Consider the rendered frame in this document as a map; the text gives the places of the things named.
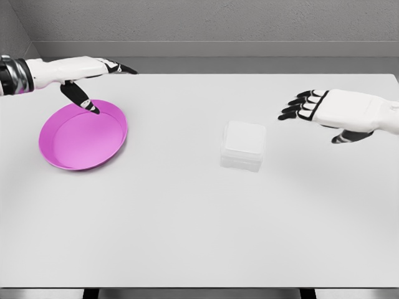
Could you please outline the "pink round plate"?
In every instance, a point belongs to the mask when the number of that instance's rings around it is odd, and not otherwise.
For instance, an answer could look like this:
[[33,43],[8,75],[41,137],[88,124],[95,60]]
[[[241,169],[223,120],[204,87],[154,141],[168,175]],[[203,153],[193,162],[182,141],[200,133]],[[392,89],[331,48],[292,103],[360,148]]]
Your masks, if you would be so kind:
[[97,115],[74,104],[51,115],[39,134],[39,150],[51,165],[72,171],[95,168],[111,159],[124,144],[128,122],[113,103],[93,100]]

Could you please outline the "translucent white lidded box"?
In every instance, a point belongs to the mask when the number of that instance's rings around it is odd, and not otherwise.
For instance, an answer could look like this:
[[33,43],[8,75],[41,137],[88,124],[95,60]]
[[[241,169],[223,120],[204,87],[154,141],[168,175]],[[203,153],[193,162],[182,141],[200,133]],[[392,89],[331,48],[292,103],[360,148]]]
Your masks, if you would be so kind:
[[259,172],[266,148],[266,128],[255,123],[229,121],[223,132],[220,165]]

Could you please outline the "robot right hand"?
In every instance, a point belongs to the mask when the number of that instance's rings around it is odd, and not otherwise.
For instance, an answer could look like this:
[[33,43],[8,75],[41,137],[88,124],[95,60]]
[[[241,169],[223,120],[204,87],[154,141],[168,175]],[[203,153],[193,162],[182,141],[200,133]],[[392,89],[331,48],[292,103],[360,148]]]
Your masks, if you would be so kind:
[[327,128],[341,129],[333,144],[353,143],[372,136],[384,99],[346,90],[307,90],[281,111],[278,120],[301,119]]

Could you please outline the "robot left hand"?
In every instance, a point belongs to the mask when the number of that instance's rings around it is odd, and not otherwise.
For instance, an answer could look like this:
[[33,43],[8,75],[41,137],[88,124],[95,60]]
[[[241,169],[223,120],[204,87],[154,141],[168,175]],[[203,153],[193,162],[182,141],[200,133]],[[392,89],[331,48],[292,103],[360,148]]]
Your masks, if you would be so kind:
[[105,74],[138,75],[136,70],[126,65],[108,59],[88,56],[54,60],[50,64],[56,69],[57,81],[61,83],[61,92],[78,107],[97,115],[100,114],[100,110],[75,81]]

